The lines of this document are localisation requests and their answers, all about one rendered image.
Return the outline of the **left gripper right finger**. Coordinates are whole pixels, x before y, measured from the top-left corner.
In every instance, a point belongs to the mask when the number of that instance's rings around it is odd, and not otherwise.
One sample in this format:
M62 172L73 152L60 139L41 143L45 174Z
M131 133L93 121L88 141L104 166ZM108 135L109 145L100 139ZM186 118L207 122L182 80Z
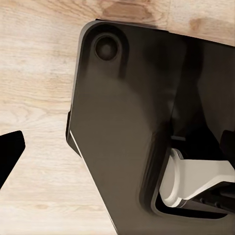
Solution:
M224 130L219 147L235 170L235 132Z

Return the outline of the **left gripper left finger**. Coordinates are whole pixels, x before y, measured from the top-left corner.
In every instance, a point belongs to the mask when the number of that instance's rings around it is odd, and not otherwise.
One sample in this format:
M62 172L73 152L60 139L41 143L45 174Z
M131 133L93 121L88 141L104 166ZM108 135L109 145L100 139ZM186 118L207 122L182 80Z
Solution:
M25 150L21 130L0 136L0 189Z

